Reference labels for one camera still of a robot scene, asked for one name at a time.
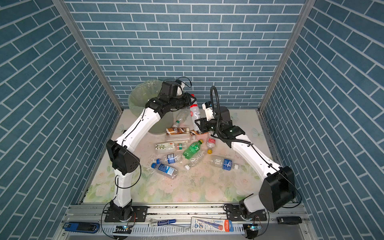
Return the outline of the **clear bottle red cap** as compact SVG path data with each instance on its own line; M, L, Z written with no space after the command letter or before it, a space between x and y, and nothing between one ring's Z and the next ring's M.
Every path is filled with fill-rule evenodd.
M191 119L192 119L194 131L199 132L200 129L195 122L196 120L201 118L201 112L200 112L199 106L197 104L197 101L192 103L192 105L190 106L190 114L191 114Z

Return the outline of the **clear bottle green cap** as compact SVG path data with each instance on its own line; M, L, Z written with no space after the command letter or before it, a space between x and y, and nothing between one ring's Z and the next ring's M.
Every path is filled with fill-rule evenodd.
M178 114L178 116L176 118L176 121L173 124L173 128L179 128L180 125L186 121L186 119L188 118L189 115L190 115L190 111L188 111L188 110L180 111L180 113Z

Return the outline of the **red label bottle yellow cap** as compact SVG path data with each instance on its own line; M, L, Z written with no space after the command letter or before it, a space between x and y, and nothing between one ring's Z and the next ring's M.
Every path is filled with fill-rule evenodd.
M213 148L216 146L215 138L207 138L206 146L207 146L207 153L212 154Z

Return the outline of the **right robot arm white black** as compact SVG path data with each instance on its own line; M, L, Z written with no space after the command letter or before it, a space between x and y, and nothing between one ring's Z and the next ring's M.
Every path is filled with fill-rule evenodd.
M233 125L226 107L215 107L212 102L203 104L206 116L195 120L202 133L213 132L215 137L226 143L258 173L263 180L260 190L239 202L239 211L245 219L257 211L276 212L297 196L293 170L281 167L262 153L238 126Z

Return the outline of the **clear bottle blue label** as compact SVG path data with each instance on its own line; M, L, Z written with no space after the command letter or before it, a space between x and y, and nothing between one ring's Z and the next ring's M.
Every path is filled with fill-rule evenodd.
M225 171L239 169L239 165L235 164L232 160L218 157L218 156L211 156L211 165Z

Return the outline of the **clear crushed bottle white cap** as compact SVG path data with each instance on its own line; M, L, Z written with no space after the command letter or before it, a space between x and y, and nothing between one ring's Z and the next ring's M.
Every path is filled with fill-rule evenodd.
M190 162L184 166L186 171L189 171L192 167L196 166L199 162L202 161L202 159L205 157L207 154L206 151L200 151L196 153L191 159Z

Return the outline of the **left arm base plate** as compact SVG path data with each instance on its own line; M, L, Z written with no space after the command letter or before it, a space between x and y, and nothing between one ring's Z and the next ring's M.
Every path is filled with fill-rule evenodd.
M108 207L103 211L106 223L144 222L148 213L147 206L133 206L115 210Z

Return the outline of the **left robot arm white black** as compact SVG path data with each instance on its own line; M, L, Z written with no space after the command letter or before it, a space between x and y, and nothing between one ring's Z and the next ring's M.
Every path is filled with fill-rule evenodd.
M134 151L150 128L167 113L185 109L196 102L195 97L184 91L185 87L190 88L192 84L187 85L180 79L163 81L160 93L148 100L138 119L120 137L108 140L106 144L116 186L109 211L119 222L127 222L134 215L131 188L136 183L132 183L132 174L141 168L140 158L134 155Z

